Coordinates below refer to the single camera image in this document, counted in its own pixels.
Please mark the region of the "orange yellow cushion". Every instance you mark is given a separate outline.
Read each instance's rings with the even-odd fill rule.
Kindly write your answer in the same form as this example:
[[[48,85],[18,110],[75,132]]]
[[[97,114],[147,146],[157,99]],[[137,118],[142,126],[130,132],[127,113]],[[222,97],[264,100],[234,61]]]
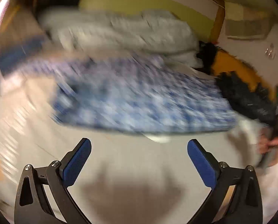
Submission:
[[[257,73],[254,67],[244,63],[227,52],[221,50],[217,51],[211,69],[214,76],[218,76],[222,72],[230,74],[234,71],[243,82],[248,84],[250,91],[255,91],[258,83],[261,83],[264,88],[268,89],[269,99],[272,101],[275,100],[275,91],[273,87]]]

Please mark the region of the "hanging patchwork curtain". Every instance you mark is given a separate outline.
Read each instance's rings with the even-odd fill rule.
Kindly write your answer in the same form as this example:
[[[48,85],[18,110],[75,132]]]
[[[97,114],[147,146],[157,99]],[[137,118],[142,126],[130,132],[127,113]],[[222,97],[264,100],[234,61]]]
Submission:
[[[278,16],[271,12],[225,3],[225,35],[229,39],[265,39],[277,22]]]

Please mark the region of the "blue white plaid shirt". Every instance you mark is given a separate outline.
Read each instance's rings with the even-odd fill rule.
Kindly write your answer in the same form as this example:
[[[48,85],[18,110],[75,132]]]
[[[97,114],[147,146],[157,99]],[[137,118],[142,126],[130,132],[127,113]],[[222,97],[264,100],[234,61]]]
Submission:
[[[27,76],[56,80],[54,120],[124,133],[226,131],[236,114],[213,79],[169,69],[161,57],[29,60]]]

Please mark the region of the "white lamp base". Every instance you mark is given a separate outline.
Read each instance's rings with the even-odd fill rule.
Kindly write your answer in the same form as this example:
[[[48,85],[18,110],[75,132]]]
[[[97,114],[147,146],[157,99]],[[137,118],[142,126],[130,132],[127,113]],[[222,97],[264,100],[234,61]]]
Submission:
[[[26,78],[20,72],[14,72],[0,77],[0,95],[6,95],[19,89],[25,83]]]

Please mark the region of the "grey printed bed sheet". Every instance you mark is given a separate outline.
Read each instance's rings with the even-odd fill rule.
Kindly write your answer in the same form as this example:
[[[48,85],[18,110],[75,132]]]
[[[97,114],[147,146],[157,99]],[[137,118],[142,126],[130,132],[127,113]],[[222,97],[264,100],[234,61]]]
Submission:
[[[44,52],[27,57],[50,62],[89,57]],[[63,125],[54,120],[51,76],[26,76],[24,85],[0,95],[0,210],[13,221],[15,193],[23,167],[60,159],[87,137],[93,151],[69,191],[94,223],[183,223],[208,194],[185,152],[196,138],[234,167],[259,160],[256,138],[263,124],[236,113],[236,126],[212,133],[122,133]]]

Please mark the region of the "black jacket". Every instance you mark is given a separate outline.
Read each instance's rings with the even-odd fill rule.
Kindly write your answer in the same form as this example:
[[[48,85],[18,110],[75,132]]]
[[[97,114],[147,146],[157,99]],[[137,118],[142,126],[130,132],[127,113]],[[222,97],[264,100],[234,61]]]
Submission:
[[[235,71],[229,74],[222,72],[215,80],[222,96],[228,100],[233,110],[271,127],[276,125],[276,105],[270,100],[269,91],[262,83],[258,83],[255,90],[251,91],[249,85]]]

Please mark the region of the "dark clothing by duvet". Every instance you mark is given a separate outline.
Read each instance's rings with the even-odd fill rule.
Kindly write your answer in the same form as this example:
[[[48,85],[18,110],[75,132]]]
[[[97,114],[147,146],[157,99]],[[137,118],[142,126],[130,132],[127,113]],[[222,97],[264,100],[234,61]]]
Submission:
[[[197,71],[212,75],[212,66],[215,62],[217,52],[218,48],[213,43],[199,41],[199,52],[196,54],[196,57],[201,59],[202,67],[197,68]]]

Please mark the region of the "blue pillow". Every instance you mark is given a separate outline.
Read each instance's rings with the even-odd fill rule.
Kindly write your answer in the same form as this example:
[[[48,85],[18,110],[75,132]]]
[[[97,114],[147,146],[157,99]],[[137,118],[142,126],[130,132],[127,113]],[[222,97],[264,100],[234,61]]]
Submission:
[[[1,49],[0,72],[2,76],[8,75],[20,62],[40,51],[45,42],[48,42],[46,36],[35,36]]]

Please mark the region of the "white wall socket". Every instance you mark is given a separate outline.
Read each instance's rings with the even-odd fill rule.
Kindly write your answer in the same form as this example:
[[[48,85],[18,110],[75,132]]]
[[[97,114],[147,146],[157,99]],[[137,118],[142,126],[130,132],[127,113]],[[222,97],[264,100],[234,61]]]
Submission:
[[[271,43],[270,46],[266,49],[265,55],[270,60],[273,60],[275,58],[275,47],[273,43]]]

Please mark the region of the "grey rumpled duvet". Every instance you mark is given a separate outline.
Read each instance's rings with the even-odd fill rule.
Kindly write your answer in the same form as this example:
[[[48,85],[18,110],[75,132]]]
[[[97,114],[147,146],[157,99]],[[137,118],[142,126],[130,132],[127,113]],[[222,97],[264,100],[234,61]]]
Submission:
[[[199,41],[191,27],[166,10],[135,15],[51,8],[38,18],[52,41],[66,50],[129,50],[161,54],[169,62],[202,68]]]

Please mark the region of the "wooden bed frame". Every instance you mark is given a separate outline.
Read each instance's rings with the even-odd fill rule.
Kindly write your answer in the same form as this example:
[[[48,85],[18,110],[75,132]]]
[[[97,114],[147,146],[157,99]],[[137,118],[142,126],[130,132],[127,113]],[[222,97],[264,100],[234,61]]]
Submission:
[[[213,44],[217,44],[223,26],[224,18],[225,18],[225,1],[224,0],[211,0],[211,1],[213,3],[216,3],[218,9],[216,12],[216,17],[214,20],[213,27],[211,29],[210,42]]]

